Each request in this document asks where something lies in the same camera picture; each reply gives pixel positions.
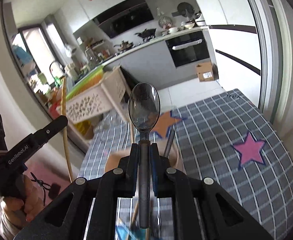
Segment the person left hand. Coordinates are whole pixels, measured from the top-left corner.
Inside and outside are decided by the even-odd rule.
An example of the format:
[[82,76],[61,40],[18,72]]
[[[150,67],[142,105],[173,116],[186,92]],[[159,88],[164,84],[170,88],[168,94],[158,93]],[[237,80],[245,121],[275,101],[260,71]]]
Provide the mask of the person left hand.
[[1,201],[0,235],[3,239],[14,239],[45,207],[38,189],[27,176],[24,176],[24,183],[25,200],[4,197]]

